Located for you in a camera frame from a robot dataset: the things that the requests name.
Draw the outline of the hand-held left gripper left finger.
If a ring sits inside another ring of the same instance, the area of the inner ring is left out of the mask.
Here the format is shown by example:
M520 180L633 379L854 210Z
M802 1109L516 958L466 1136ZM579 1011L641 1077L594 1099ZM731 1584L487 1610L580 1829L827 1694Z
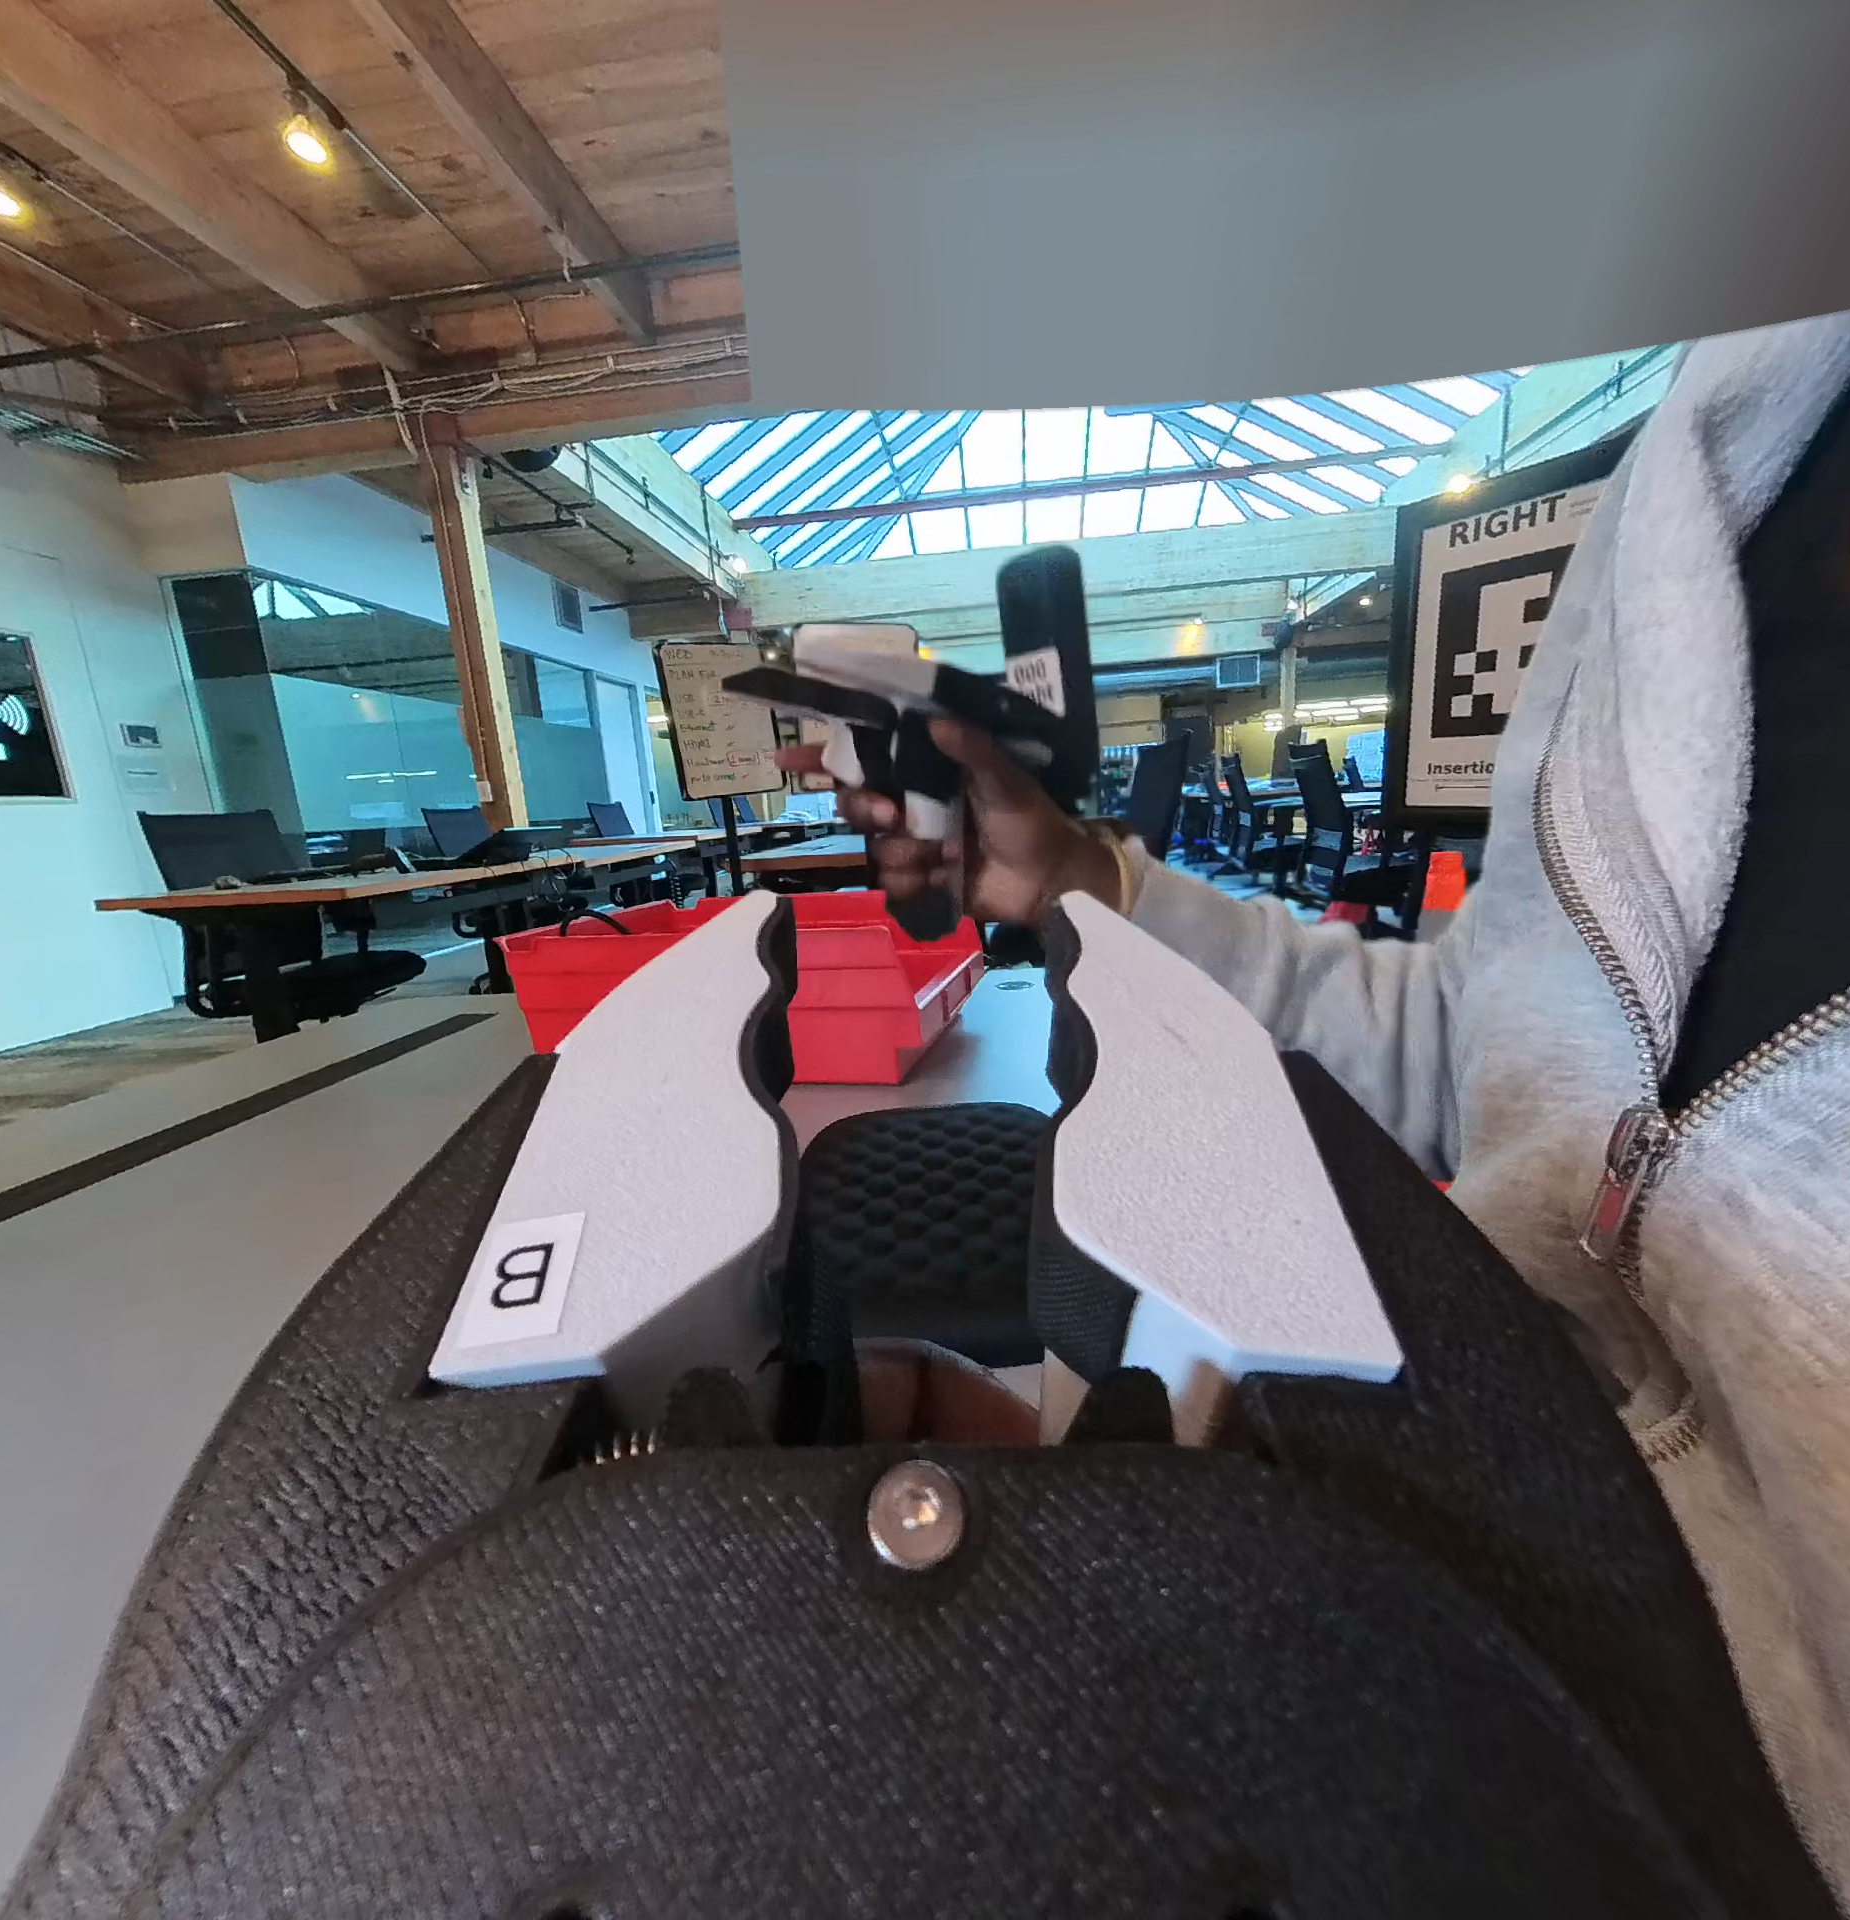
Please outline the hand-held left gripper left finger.
M554 1065L427 1365L460 1387L601 1378L653 1430L719 1370L761 1425L795 1210L793 902L729 900L611 987Z

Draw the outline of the red plastic bin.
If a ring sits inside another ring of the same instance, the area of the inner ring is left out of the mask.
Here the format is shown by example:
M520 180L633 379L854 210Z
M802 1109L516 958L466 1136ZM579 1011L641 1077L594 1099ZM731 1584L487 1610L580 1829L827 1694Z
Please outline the red plastic bin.
M984 955L974 923L912 937L880 894L795 894L789 1032L797 1085L895 1087L956 1027ZM512 996L536 1053L553 1050L592 1007L670 947L732 908L631 904L499 940Z

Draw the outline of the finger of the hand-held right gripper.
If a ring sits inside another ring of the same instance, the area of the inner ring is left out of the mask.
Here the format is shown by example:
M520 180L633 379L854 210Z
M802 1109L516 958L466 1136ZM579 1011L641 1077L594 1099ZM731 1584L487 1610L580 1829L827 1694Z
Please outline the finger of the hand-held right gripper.
M900 712L935 707L935 664L895 657L763 663L725 677L719 691L800 718L893 727Z

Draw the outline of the wooden post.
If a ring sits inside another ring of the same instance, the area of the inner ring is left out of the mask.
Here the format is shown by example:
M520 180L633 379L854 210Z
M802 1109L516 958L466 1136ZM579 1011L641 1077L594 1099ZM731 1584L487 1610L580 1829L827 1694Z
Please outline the wooden post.
M449 413L423 413L418 462L436 569L458 670L460 730L480 811L494 830L528 826L528 798L510 716L499 624L491 592L480 459Z

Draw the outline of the black phone wall sign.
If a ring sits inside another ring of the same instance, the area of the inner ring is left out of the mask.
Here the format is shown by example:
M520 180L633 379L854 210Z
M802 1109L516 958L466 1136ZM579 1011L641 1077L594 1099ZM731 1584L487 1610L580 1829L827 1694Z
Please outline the black phone wall sign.
M67 801L72 785L33 643L0 631L0 801Z

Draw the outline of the person's right hand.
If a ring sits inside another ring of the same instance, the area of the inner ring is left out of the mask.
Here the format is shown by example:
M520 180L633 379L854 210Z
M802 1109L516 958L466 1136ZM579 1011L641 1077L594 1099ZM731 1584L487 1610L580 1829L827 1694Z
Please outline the person's right hand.
M934 719L932 733L959 766L959 836L916 838L903 828L900 803L864 785L840 791L840 814L866 834L887 904L957 890L979 923L1041 925L1065 894L1129 911L1135 869L1120 838L1060 811L988 733L953 718Z

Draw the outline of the black white marker sign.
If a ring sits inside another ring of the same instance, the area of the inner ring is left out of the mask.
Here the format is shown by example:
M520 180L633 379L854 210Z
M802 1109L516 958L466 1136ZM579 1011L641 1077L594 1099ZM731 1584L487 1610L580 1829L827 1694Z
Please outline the black white marker sign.
M1565 565L1631 424L1396 511L1383 813L1402 828L1486 821L1520 688Z

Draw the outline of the wooden office desk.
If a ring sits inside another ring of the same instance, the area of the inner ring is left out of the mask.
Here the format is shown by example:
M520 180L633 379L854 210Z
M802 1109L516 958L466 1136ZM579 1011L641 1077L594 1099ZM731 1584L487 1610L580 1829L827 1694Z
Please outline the wooden office desk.
M873 886L868 842L858 833L834 830L795 845L753 847L740 856L748 890L774 894L866 891Z
M333 904L370 904L383 909L384 900L440 900L453 917L475 920L475 936L484 955L480 984L487 996L510 996L506 955L499 947L509 931L524 928L522 913L528 900L543 890L565 891L575 875L645 871L655 860L672 865L696 864L691 834L631 836L605 842L579 842L565 850L528 854L522 860L496 860L482 867L451 867L402 875L371 869L365 875L334 875L331 869L283 881L240 881L182 888L177 891L99 899L96 913L146 913L186 934L208 925L228 929L228 942L240 959L235 977L237 1007L233 1016L248 1022L259 1044L289 1035L312 1020L312 1011L299 1007L289 979L305 972L304 962L281 958L280 931L289 913L327 909Z

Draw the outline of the person's torso grey hoodie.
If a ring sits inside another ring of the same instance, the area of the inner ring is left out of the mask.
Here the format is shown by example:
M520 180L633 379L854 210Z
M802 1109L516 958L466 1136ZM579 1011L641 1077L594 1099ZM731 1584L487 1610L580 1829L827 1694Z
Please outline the person's torso grey hoodie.
M1850 313L1689 347L1573 562L1469 908L1457 1197L1616 1390L1850 1913L1850 962L1664 1079L1751 820L1743 551Z

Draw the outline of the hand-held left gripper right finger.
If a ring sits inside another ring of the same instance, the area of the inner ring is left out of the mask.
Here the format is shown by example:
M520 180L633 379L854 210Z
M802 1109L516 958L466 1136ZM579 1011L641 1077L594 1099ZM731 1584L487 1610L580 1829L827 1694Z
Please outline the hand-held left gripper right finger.
M1249 1378L1396 1384L1405 1357L1261 1024L1087 894L1044 936L1056 1112L1031 1318L1085 1384L1150 1374L1181 1447Z

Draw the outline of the row of black office chairs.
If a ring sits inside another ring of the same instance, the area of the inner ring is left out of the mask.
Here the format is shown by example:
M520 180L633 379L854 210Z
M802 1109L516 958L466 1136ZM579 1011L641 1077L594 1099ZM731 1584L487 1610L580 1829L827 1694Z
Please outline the row of black office chairs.
M1350 925L1366 940L1420 931L1436 834L1383 811L1372 785L1351 785L1320 741L1296 741L1280 779L1249 779L1226 755L1198 768L1156 854L1188 876L1230 881L1235 894Z

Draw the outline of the person's left hand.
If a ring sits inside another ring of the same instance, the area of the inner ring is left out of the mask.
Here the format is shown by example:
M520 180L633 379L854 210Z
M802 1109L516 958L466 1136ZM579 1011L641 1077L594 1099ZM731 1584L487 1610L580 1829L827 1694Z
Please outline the person's left hand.
M928 1341L858 1341L858 1427L868 1445L1033 1448L1039 1413L1003 1378Z

